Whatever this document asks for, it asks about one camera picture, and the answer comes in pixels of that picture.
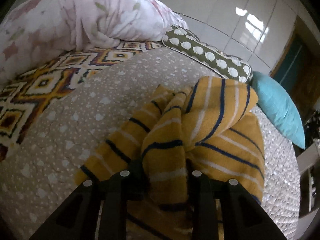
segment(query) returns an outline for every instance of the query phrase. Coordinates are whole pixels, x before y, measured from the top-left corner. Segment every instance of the geometric patterned blanket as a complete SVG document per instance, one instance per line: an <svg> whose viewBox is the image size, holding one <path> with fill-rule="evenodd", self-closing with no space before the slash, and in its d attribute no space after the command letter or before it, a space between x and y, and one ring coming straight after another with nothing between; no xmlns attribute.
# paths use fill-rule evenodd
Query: geometric patterned blanket
<svg viewBox="0 0 320 240"><path fill-rule="evenodd" d="M161 47L157 42L121 41L111 49L68 52L19 75L0 90L0 161L19 149L32 123L50 104L95 73L135 54Z"/></svg>

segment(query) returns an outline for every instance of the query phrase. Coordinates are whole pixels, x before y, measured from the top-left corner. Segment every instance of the pink floral blanket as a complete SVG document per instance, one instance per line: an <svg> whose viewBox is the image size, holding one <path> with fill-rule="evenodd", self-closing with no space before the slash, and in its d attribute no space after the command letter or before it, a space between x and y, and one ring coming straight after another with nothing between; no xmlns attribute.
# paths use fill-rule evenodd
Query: pink floral blanket
<svg viewBox="0 0 320 240"><path fill-rule="evenodd" d="M158 0L29 0L0 25L0 85L61 53L160 41L187 23Z"/></svg>

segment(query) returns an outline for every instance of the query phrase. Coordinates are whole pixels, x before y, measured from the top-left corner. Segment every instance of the green polka dot pillow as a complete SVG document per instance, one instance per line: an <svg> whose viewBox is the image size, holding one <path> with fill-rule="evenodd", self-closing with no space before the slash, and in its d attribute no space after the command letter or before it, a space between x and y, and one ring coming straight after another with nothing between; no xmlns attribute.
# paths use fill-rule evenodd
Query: green polka dot pillow
<svg viewBox="0 0 320 240"><path fill-rule="evenodd" d="M162 38L164 46L176 50L226 79L248 83L252 79L252 68L241 58L227 55L213 46L201 42L191 31L172 25Z"/></svg>

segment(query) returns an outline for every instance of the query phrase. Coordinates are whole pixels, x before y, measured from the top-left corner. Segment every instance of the silver screw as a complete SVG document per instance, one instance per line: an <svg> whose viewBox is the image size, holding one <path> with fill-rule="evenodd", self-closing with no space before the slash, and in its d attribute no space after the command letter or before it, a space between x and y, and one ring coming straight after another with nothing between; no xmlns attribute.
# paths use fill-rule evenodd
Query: silver screw
<svg viewBox="0 0 320 240"><path fill-rule="evenodd" d="M121 171L121 172L120 172L120 175L121 175L122 177L127 177L127 176L129 176L129 174L130 174L129 171Z"/></svg>
<svg viewBox="0 0 320 240"><path fill-rule="evenodd" d="M193 171L192 175L195 177L200 177L202 175L201 171Z"/></svg>
<svg viewBox="0 0 320 240"><path fill-rule="evenodd" d="M229 180L229 183L230 183L230 185L232 185L232 186L238 185L238 181L237 181L236 179L230 179L230 180Z"/></svg>
<svg viewBox="0 0 320 240"><path fill-rule="evenodd" d="M90 187L92 185L92 180L87 179L84 183L83 186L85 187Z"/></svg>

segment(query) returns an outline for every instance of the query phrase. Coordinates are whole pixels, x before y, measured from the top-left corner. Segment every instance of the tiled wall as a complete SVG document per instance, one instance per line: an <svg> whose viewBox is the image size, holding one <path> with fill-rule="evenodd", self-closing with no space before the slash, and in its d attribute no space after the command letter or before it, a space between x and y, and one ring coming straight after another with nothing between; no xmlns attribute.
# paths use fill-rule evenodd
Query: tiled wall
<svg viewBox="0 0 320 240"><path fill-rule="evenodd" d="M320 32L299 0L160 1L182 15L202 41L242 57L263 73L281 57L297 14L320 42Z"/></svg>

